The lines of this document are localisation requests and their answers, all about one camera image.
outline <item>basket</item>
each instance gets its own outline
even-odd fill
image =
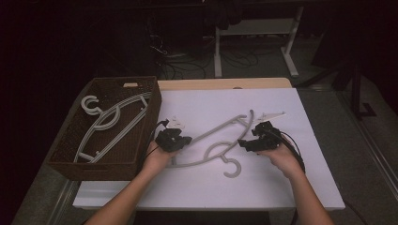
[[[131,180],[141,167],[141,159],[146,151],[150,133],[157,124],[161,109],[161,91],[156,77],[97,78],[89,84],[86,93],[77,99],[78,103],[81,103],[84,97],[95,96],[99,102],[90,102],[85,105],[89,109],[98,107],[102,113],[106,113],[123,100],[148,92],[150,97],[145,98],[147,105],[142,100],[138,100],[119,108],[117,122],[104,130],[91,132],[83,148],[79,146],[93,124],[98,123],[100,113],[88,114],[82,106],[78,107],[76,112],[71,112],[73,116],[56,144],[48,165],[69,180]],[[118,142],[114,142],[115,138],[126,130],[126,127],[143,109],[145,109],[145,116],[128,132],[124,132],[125,135]],[[115,120],[116,112],[108,113],[108,115],[98,124],[99,126],[109,125]],[[76,157],[78,150],[82,149],[82,156],[94,158],[109,145],[112,146],[109,151],[96,162],[90,162],[90,159],[85,157]]]

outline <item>forearm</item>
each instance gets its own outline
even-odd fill
[[[140,172],[85,224],[126,224],[154,175]]]
[[[289,180],[295,196],[300,224],[333,224],[305,174],[298,172]]]

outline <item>white tabletop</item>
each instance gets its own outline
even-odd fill
[[[249,121],[250,110],[254,111],[254,119],[263,113],[285,112],[284,116],[272,119],[272,125],[295,139],[304,159],[307,176],[321,203],[328,210],[344,208],[296,89],[161,91],[161,95],[159,120],[177,118],[185,126],[181,135],[193,138],[240,114],[247,115],[245,120]],[[254,126],[250,127],[243,139],[256,139],[251,132]],[[233,143],[244,128],[241,123],[235,122],[184,147],[176,156],[176,163],[201,161],[210,145],[217,142]],[[213,149],[209,156],[220,153],[225,147]],[[195,166],[167,168],[148,187],[138,209],[263,211],[295,207],[288,180],[268,158],[248,153],[238,144],[224,155],[225,158],[234,159],[241,171],[237,172],[237,164],[224,163],[220,157]],[[237,176],[231,178],[224,173]],[[73,205],[81,208],[101,207],[127,183],[84,181]]]

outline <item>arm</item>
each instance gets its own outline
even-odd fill
[[[280,144],[275,150],[261,151],[257,154],[269,157],[272,164],[289,179],[295,196],[300,224],[333,224],[299,163],[284,144]]]
[[[166,167],[169,159],[176,155],[176,152],[164,152],[155,142],[149,145],[146,153],[149,155],[138,175],[85,224],[127,223],[150,181]]]

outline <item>person's left hand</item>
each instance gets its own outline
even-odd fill
[[[146,150],[147,157],[144,162],[143,171],[153,176],[157,175],[167,166],[170,158],[174,157],[177,153],[178,151],[168,153],[161,149],[155,141],[152,141]]]

